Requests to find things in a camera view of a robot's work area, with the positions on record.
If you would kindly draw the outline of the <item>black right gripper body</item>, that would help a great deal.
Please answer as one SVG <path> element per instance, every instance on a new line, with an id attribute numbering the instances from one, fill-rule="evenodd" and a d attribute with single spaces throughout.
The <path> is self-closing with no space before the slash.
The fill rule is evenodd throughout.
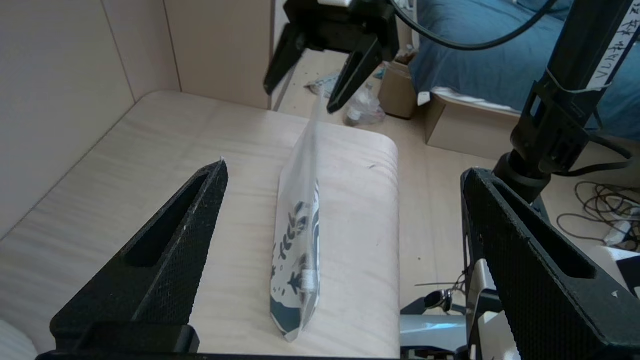
<path id="1" fill-rule="evenodd" d="M 391 61 L 400 45 L 396 10 L 390 0 L 288 0 L 283 30 L 283 54 L 296 62 L 304 52 L 349 54 L 366 35 L 381 46 L 381 59 Z"/>

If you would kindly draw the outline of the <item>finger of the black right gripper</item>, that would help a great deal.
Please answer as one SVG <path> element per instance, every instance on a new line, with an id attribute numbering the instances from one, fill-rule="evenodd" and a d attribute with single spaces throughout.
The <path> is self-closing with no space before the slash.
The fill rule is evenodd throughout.
<path id="1" fill-rule="evenodd" d="M 300 61 L 306 49 L 307 37 L 304 30 L 297 23 L 286 24 L 263 79 L 267 95 L 274 93 L 288 72 Z"/>
<path id="2" fill-rule="evenodd" d="M 347 102 L 382 63 L 382 44 L 378 38 L 360 38 L 350 52 L 327 103 L 327 112 L 334 114 Z"/>

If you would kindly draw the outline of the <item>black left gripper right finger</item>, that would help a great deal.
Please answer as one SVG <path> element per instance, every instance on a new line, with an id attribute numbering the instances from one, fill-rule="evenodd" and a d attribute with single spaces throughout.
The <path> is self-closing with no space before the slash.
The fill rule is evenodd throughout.
<path id="1" fill-rule="evenodd" d="M 491 171 L 461 176 L 466 285 L 487 262 L 525 360 L 637 360 L 639 299 Z"/>

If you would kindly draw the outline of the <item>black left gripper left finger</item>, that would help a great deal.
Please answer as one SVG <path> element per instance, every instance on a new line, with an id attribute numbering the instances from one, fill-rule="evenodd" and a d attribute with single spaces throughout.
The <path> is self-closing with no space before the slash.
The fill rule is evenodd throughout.
<path id="1" fill-rule="evenodd" d="M 52 318 L 55 352 L 193 353 L 189 325 L 229 175 L 200 168 Z"/>

